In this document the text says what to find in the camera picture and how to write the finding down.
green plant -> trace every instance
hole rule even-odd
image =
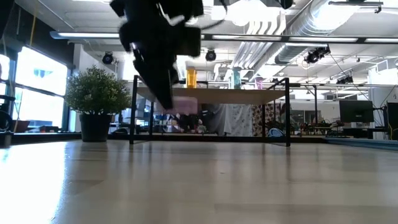
[[[68,78],[65,101],[85,114],[115,114],[131,106],[127,81],[95,65]]]

wooden tabletop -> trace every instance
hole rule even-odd
[[[149,101],[155,97],[146,87],[138,87],[137,94]],[[230,90],[214,88],[174,88],[173,96],[189,96],[198,103],[263,105],[285,95],[284,90]]]

ceiling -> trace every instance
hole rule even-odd
[[[286,11],[286,21],[292,20],[310,0],[296,0],[295,7]],[[211,9],[206,5],[205,11]],[[54,29],[62,32],[117,32],[118,27],[123,22],[112,11],[108,4],[102,2],[84,2],[72,0],[16,0],[21,7],[47,23]],[[202,27],[213,22],[210,15],[199,18],[196,26]],[[337,28],[331,35],[357,36],[357,35],[398,35],[398,9],[389,8],[379,14],[375,14],[373,8],[362,9],[355,13],[342,26]],[[226,21],[222,25],[204,33],[221,34],[245,34],[249,26],[236,26],[231,21]],[[105,51],[113,51],[121,60],[123,49],[118,40],[82,40],[85,50],[92,55],[101,56]],[[213,71],[216,63],[222,61],[232,61],[238,52],[240,42],[202,42],[203,55],[199,58],[190,59],[188,66],[194,66],[200,70]],[[327,82],[333,75],[341,73],[342,70],[354,70],[354,80],[356,82],[366,82],[367,68],[374,66],[375,62],[381,61],[385,56],[398,56],[398,46],[393,45],[330,45],[332,55],[338,62],[331,57],[322,59],[318,64],[305,69],[302,57],[298,57],[292,62],[293,66],[285,67],[280,73],[283,76],[295,77],[296,80],[305,82]],[[204,59],[207,49],[215,49],[217,62],[209,63]]]

ventilation duct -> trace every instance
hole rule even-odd
[[[358,9],[358,6],[333,6],[330,0],[313,0],[298,16],[297,20],[286,29],[284,35],[329,35],[343,25]],[[264,63],[287,65],[306,51],[307,47],[286,46],[285,44],[272,44],[256,66],[255,71],[262,68]]]

floor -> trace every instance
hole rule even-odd
[[[0,150],[0,223],[398,223],[398,152],[53,142]]]

